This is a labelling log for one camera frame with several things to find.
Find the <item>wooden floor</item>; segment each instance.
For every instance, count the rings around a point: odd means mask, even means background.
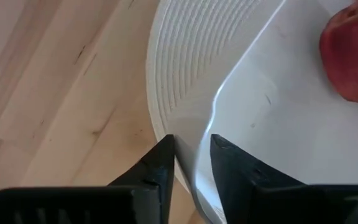
[[[0,189],[105,185],[156,143],[145,59],[158,0],[0,0]],[[174,184],[170,223],[200,223]]]

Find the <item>black plastic jaw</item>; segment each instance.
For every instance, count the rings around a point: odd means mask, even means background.
[[[0,191],[0,223],[168,223],[174,169],[168,135],[107,187]]]
[[[232,223],[358,223],[358,185],[306,185],[217,134],[213,175]]]

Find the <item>red apple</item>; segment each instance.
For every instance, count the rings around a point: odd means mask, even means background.
[[[321,34],[320,52],[335,90],[358,102],[358,0],[328,22]]]

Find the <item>apple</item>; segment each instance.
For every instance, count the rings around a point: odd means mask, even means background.
[[[329,20],[319,47],[335,90],[343,98],[358,102],[358,0]]]

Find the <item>white plastic bowl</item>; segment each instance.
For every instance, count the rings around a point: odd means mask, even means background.
[[[233,41],[177,102],[166,132],[198,208],[224,215],[209,139],[218,133],[307,184],[358,183],[358,104],[331,87],[318,42],[351,0],[261,1]]]

